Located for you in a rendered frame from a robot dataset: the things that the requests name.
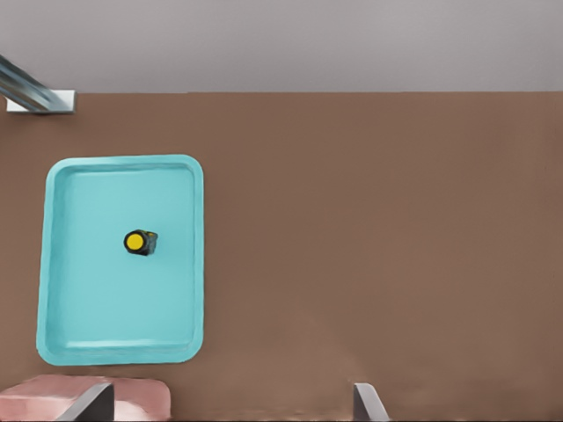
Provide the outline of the pale blue-green tray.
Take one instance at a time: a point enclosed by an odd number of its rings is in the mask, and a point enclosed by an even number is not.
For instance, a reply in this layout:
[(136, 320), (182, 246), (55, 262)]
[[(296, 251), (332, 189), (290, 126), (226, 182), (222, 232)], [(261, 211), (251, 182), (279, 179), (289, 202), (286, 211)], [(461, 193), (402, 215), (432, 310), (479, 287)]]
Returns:
[[(149, 256), (124, 236), (158, 234)], [(204, 182), (187, 155), (66, 158), (45, 187), (36, 348), (54, 366), (177, 363), (203, 341)]]

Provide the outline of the silver frame post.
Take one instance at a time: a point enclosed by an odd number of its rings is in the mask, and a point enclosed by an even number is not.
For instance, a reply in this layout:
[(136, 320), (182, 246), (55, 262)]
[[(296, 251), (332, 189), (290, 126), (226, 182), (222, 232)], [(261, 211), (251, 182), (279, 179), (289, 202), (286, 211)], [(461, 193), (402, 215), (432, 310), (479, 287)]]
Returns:
[(0, 55), (0, 94), (8, 113), (70, 114), (76, 111), (76, 92), (52, 90)]

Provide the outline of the yellow and black button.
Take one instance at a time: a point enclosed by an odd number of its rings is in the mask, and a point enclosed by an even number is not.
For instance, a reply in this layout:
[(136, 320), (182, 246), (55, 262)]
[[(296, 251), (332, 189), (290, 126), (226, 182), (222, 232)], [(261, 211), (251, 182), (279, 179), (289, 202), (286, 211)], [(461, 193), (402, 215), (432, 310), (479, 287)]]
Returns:
[(124, 236), (123, 245), (130, 254), (149, 256), (156, 249), (157, 239), (158, 234), (155, 232), (136, 229)]

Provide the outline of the pink box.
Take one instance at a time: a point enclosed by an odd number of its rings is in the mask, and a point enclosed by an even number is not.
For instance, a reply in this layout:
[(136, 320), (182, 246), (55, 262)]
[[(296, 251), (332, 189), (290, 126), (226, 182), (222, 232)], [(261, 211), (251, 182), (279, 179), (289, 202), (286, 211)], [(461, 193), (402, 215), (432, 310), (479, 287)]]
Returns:
[(171, 418), (170, 390), (158, 380), (38, 375), (0, 391), (0, 421), (53, 421), (86, 390), (102, 382), (113, 385), (117, 421), (166, 421)]

